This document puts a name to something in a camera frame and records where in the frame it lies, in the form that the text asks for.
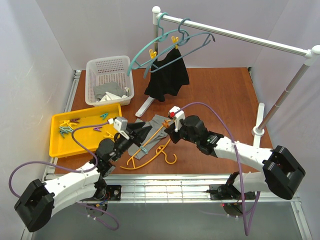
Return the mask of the orange clothespin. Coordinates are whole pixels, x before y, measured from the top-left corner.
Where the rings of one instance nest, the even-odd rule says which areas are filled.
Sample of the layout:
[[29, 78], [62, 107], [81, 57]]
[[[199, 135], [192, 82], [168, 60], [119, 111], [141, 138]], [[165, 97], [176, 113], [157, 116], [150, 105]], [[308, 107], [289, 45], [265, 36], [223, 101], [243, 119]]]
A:
[[167, 128], [170, 127], [170, 122], [171, 122], [170, 119], [169, 119], [169, 120], [165, 120], [165, 121], [162, 123], [162, 125], [167, 129]]

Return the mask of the light blue clothespin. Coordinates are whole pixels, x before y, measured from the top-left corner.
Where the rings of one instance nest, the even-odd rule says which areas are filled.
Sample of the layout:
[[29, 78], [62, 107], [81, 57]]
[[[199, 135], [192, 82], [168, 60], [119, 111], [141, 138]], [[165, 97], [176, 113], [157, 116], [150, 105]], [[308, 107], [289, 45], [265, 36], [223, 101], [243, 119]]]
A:
[[144, 148], [143, 146], [140, 146], [140, 149], [145, 153], [148, 154], [148, 150], [146, 148]]

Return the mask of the yellow hanger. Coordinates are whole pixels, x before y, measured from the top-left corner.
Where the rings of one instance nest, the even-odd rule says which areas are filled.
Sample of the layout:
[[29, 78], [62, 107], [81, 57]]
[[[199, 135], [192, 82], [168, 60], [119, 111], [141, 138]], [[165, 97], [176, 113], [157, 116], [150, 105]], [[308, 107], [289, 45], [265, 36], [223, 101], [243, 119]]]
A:
[[[166, 129], [163, 125], [146, 141], [146, 143], [144, 143], [142, 146], [145, 147], [151, 140], [153, 140], [156, 136], [157, 133], [159, 133], [162, 129]], [[126, 166], [120, 166], [121, 169], [124, 169], [124, 170], [128, 170], [128, 171], [134, 171], [134, 170], [138, 170], [138, 169], [141, 169], [143, 167], [145, 167], [146, 165], [150, 164], [153, 160], [155, 160], [158, 156], [160, 156], [161, 154], [164, 155], [164, 160], [167, 164], [169, 165], [173, 165], [177, 162], [178, 158], [177, 158], [177, 155], [174, 153], [173, 156], [174, 156], [174, 160], [169, 162], [168, 161], [168, 155], [167, 153], [165, 152], [165, 149], [166, 147], [169, 145], [169, 143], [171, 142], [171, 139], [169, 139], [166, 144], [164, 145], [160, 145], [159, 147], [157, 147], [157, 149], [155, 150], [155, 155], [149, 159], [148, 161], [146, 161], [145, 163], [139, 165], [139, 166], [136, 166], [135, 164], [135, 156], [141, 152], [142, 150], [139, 149], [137, 150], [126, 162]]]

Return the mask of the grey underwear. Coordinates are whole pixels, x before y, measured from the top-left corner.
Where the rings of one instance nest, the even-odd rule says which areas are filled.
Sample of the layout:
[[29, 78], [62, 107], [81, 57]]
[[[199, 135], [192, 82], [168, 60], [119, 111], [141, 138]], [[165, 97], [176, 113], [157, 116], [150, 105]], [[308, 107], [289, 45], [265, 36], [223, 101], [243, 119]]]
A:
[[[164, 116], [160, 116], [155, 114], [154, 117], [150, 120], [150, 121], [146, 121], [144, 127], [148, 127], [148, 126], [152, 126], [151, 130], [148, 132], [147, 137], [145, 138], [145, 140], [143, 141], [143, 145], [149, 140], [151, 139], [151, 137], [154, 135], [154, 137], [150, 140], [150, 142], [148, 142], [144, 148], [149, 152], [160, 140], [166, 138], [168, 136], [168, 134], [165, 132], [165, 127], [163, 127], [162, 123], [164, 123], [168, 120], [170, 120], [169, 118], [166, 118]], [[133, 144], [128, 150], [127, 153], [129, 156], [133, 156], [137, 151], [139, 150], [139, 148]], [[141, 150], [139, 151], [134, 158], [140, 160], [142, 157], [144, 157], [146, 154]]]

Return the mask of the grey-blue hanger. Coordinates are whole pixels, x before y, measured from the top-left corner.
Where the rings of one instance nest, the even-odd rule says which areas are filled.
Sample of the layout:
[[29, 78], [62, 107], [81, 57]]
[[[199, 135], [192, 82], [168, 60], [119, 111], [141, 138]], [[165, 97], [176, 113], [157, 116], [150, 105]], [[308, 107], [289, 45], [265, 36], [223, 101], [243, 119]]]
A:
[[[134, 59], [132, 60], [130, 66], [132, 66], [133, 64], [137, 64], [138, 69], [146, 66], [145, 67], [145, 71], [144, 71], [144, 75], [143, 77], [146, 78], [148, 72], [150, 73], [155, 73], [177, 61], [180, 61], [183, 59], [183, 57], [207, 46], [211, 41], [215, 42], [215, 37], [212, 33], [204, 31], [204, 32], [200, 32], [194, 35], [190, 35], [186, 30], [181, 28], [181, 25], [184, 24], [186, 21], [189, 21], [189, 18], [184, 18], [182, 20], [182, 23], [180, 23], [178, 25], [177, 29], [168, 31], [168, 32], [164, 32], [164, 28], [160, 26], [160, 20], [163, 18], [163, 16], [167, 16], [167, 13], [163, 13], [160, 15], [160, 18], [156, 21], [156, 27], [158, 29], [161, 29], [162, 31], [162, 35], [157, 36], [156, 38], [154, 38], [151, 42], [149, 42], [147, 45], [145, 45], [134, 57]], [[165, 41], [168, 36], [174, 32], [179, 32], [181, 34], [181, 39], [177, 36], [172, 36], [171, 37], [171, 41], [172, 41], [172, 45], [170, 45], [169, 47], [167, 47], [165, 50], [163, 50], [162, 52], [158, 52], [158, 43]], [[179, 52], [179, 47], [182, 47], [183, 45], [187, 44], [189, 42], [189, 40], [193, 37], [197, 37], [200, 35], [206, 35], [206, 38], [204, 40], [204, 42], [197, 48], [193, 49], [192, 51], [181, 55]], [[140, 64], [137, 62], [137, 58], [140, 56], [140, 54], [145, 51], [149, 46], [154, 45], [155, 49], [149, 49], [149, 55], [150, 55], [150, 60]]]

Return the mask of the black underwear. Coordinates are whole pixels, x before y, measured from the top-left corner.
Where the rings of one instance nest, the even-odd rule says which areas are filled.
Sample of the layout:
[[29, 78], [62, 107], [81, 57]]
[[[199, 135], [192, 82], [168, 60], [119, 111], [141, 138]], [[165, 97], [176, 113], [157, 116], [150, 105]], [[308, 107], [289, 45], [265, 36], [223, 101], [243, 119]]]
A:
[[150, 81], [144, 94], [158, 100], [165, 101], [165, 95], [177, 96], [182, 86], [189, 85], [189, 75], [182, 58], [152, 72]]

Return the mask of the yellow clothespin in tray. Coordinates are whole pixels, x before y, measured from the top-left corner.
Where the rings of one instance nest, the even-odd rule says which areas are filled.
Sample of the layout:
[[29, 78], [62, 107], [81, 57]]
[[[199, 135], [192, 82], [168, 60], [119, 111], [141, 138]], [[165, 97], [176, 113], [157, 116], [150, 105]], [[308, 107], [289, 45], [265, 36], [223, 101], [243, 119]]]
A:
[[103, 135], [105, 139], [114, 139], [114, 135], [110, 133], [109, 131], [105, 132], [105, 135]]

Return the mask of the purple clothespin lower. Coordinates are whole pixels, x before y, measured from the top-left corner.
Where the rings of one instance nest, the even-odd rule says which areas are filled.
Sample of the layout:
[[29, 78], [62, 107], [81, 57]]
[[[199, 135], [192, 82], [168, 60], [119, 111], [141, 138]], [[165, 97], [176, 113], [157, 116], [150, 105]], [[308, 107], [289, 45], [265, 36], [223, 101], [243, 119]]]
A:
[[93, 128], [94, 131], [97, 131], [97, 132], [101, 132], [102, 131], [102, 126], [96, 126]]

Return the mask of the purple clothespin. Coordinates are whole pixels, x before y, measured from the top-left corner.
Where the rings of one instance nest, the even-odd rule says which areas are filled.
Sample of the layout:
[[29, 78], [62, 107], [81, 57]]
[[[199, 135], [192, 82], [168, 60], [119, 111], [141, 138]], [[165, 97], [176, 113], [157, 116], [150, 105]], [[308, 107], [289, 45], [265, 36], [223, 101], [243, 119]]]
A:
[[71, 123], [79, 124], [80, 123], [80, 118], [73, 118], [69, 120]]
[[102, 126], [96, 126], [93, 128], [94, 131], [97, 131], [97, 132], [101, 132], [102, 131]]

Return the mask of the teal clothespin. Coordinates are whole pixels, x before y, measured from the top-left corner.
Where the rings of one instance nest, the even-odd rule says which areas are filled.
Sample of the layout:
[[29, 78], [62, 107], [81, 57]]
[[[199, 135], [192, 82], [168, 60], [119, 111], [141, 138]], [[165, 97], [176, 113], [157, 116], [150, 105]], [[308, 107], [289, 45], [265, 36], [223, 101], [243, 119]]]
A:
[[70, 120], [61, 120], [59, 122], [59, 134], [64, 138], [66, 134], [72, 133], [77, 124]]
[[109, 115], [109, 113], [106, 112], [106, 113], [103, 113], [102, 115], [100, 115], [100, 117], [102, 120], [105, 120], [108, 117], [108, 115]]

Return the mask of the dark grey cloth in basket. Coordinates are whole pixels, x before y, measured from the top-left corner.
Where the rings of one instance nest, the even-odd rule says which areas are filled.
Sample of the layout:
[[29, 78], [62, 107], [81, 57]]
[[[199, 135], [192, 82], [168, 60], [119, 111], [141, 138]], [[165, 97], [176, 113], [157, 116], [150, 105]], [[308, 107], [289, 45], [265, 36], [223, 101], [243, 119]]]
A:
[[94, 96], [97, 99], [98, 95], [105, 93], [107, 91], [109, 92], [110, 90], [113, 90], [113, 89], [122, 89], [122, 88], [120, 88], [117, 82], [107, 82], [105, 84], [98, 85], [93, 88]]

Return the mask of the white laundry basket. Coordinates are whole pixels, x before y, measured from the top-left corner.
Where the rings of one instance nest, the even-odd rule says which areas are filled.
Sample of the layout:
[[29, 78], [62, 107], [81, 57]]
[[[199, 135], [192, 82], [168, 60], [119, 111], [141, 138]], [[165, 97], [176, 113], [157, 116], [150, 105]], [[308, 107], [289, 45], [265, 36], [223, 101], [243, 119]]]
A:
[[93, 59], [85, 72], [85, 102], [94, 107], [129, 105], [134, 96], [130, 58], [125, 55]]

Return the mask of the yellow tray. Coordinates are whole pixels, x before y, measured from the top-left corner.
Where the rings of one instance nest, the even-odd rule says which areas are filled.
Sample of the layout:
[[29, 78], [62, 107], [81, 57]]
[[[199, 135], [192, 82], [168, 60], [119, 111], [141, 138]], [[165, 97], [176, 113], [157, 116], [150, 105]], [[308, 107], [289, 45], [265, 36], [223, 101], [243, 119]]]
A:
[[[108, 113], [108, 117], [103, 120], [100, 115], [104, 113]], [[105, 139], [103, 135], [106, 134], [106, 131], [113, 135], [116, 134], [116, 130], [112, 125], [106, 124], [102, 126], [101, 124], [106, 123], [110, 118], [121, 116], [121, 106], [118, 103], [53, 115], [50, 128], [49, 155], [62, 158], [86, 153], [87, 151], [76, 142], [79, 142], [92, 152], [95, 151], [100, 141]], [[76, 118], [80, 118], [80, 120], [73, 127], [73, 132], [62, 137], [59, 133], [59, 122]], [[96, 125], [102, 126], [101, 132], [93, 130]]]

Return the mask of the yellow clothespin left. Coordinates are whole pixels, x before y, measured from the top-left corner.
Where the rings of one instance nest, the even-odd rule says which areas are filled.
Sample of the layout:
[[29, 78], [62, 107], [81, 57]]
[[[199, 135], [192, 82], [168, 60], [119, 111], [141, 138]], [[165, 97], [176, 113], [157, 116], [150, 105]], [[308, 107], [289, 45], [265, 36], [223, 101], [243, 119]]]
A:
[[150, 55], [150, 58], [151, 58], [152, 60], [156, 58], [157, 54], [158, 54], [158, 53], [157, 53], [156, 50], [153, 50], [153, 49], [150, 49], [150, 50], [149, 50], [149, 55]]

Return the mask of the white clothes rack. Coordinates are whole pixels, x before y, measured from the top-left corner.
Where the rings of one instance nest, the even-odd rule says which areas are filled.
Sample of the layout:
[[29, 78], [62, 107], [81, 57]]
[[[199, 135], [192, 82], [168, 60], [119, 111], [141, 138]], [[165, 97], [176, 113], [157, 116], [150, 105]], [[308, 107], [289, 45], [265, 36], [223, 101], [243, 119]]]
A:
[[[177, 97], [154, 102], [145, 114], [165, 114], [172, 106], [187, 106], [186, 114], [198, 115], [212, 131], [226, 134], [230, 129], [240, 142], [252, 144], [251, 130], [259, 102], [269, 110], [299, 69], [302, 59], [272, 49], [257, 53], [253, 72], [245, 67], [190, 68], [190, 85]], [[263, 148], [287, 147], [307, 172], [320, 164], [320, 63], [314, 62], [302, 76], [267, 125], [261, 139]], [[147, 171], [157, 173], [225, 173], [236, 167], [227, 159], [199, 152], [181, 141], [169, 144], [168, 156], [155, 157]]]

